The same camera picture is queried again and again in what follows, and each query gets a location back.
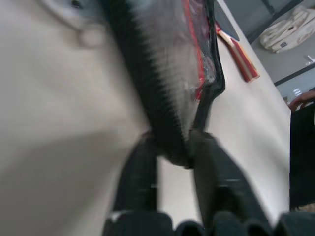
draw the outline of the wooden paddle handle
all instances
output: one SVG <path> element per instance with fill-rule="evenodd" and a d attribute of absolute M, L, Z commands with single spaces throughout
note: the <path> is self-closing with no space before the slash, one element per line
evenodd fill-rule
<path fill-rule="evenodd" d="M 242 46 L 237 41 L 235 41 L 233 38 L 231 38 L 231 41 L 234 44 L 238 53 L 240 54 L 244 64 L 246 65 L 247 69 L 249 70 L 252 78 L 257 79 L 259 77 L 259 74 L 258 74 L 255 66 L 253 65 L 253 63 L 250 61 L 249 57 L 246 55 Z"/>
<path fill-rule="evenodd" d="M 246 69 L 246 66 L 244 64 L 244 62 L 242 62 L 242 58 L 240 56 L 240 54 L 238 53 L 238 51 L 236 50 L 235 47 L 232 47 L 231 45 L 227 44 L 229 51 L 239 69 L 239 71 L 241 72 L 245 82 L 250 82 L 253 80 L 253 77 L 251 75 L 251 73 L 249 72 L 248 69 Z"/>

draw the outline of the black object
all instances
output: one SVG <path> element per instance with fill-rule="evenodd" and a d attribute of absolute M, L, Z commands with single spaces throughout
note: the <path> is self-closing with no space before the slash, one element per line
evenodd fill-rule
<path fill-rule="evenodd" d="M 285 215 L 273 231 L 242 170 L 204 132 L 213 100 L 225 89 L 214 27 L 214 0 L 206 0 L 209 52 L 216 69 L 214 83 L 203 88 L 188 138 L 150 56 L 130 0 L 100 0 L 152 131 L 127 160 L 104 236 L 311 236 L 315 225 L 307 214 Z M 192 168 L 203 224 L 184 222 L 173 230 L 171 217 L 157 212 L 157 157 Z"/>
<path fill-rule="evenodd" d="M 80 9 L 80 10 L 83 9 L 82 4 L 78 0 L 72 0 L 71 5 L 72 5 L 72 7 Z"/>
<path fill-rule="evenodd" d="M 290 208 L 315 200 L 315 103 L 293 112 L 290 132 Z"/>

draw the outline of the gray wall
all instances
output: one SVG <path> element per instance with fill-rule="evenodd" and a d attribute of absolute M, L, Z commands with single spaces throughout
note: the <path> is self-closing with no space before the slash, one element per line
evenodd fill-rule
<path fill-rule="evenodd" d="M 297 96 L 315 87 L 315 68 L 277 86 L 282 97 L 292 102 Z"/>
<path fill-rule="evenodd" d="M 279 12 L 292 0 L 269 0 L 276 12 Z M 272 19 L 272 15 L 262 0 L 225 0 L 237 24 L 245 35 Z"/>
<path fill-rule="evenodd" d="M 305 0 L 300 5 L 305 7 L 315 6 L 315 0 Z M 287 19 L 291 14 L 291 11 L 283 15 L 276 22 Z M 283 53 L 272 53 L 263 48 L 257 39 L 252 48 L 259 57 L 261 63 L 269 73 L 273 82 L 277 82 L 286 76 L 293 74 L 294 72 L 306 67 L 308 62 L 305 56 L 310 55 L 315 58 L 315 35 L 311 36 L 301 45 L 288 50 Z"/>

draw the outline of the ping pong paddle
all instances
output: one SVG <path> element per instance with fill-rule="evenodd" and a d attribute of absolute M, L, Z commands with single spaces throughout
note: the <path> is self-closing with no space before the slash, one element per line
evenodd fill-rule
<path fill-rule="evenodd" d="M 239 42 L 222 31 L 221 27 L 217 23 L 216 33 L 228 46 L 230 53 L 232 54 L 242 76 L 244 77 L 244 80 L 246 82 L 251 82 L 252 80 L 257 79 L 260 75 Z"/>

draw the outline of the beige tabletop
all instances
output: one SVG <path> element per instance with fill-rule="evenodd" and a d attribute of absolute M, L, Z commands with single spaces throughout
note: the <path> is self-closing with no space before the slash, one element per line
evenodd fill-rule
<path fill-rule="evenodd" d="M 120 169 L 148 128 L 122 59 L 110 39 L 98 50 L 80 48 L 76 32 L 36 0 L 1 4 L 0 233 L 100 235 Z M 288 209 L 289 110 L 236 29 L 261 77 L 244 83 L 219 44 L 226 91 L 213 104 L 209 132 L 274 220 Z M 198 219 L 189 171 L 165 162 L 159 169 L 160 209 L 175 224 Z"/>

